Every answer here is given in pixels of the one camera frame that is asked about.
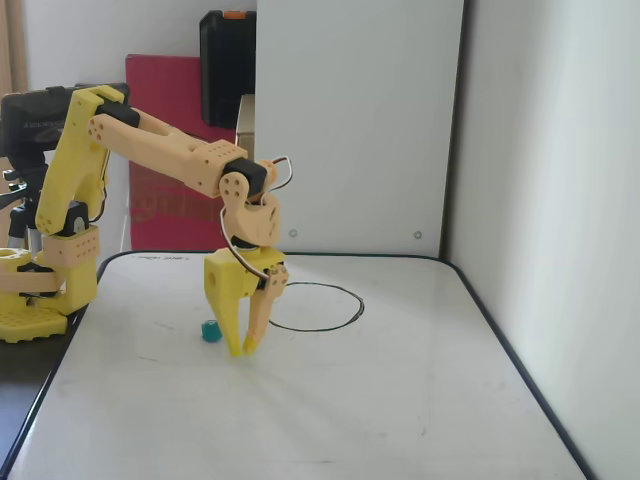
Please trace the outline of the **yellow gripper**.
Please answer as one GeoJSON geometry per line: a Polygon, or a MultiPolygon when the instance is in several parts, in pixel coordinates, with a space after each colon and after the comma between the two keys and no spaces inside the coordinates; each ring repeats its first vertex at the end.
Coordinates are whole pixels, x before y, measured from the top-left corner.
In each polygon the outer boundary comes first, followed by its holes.
{"type": "Polygon", "coordinates": [[[274,301],[289,280],[285,255],[270,247],[239,252],[220,249],[205,257],[205,294],[232,357],[252,354],[263,340],[274,301]],[[249,325],[242,344],[238,315],[240,299],[250,298],[249,325]]]}

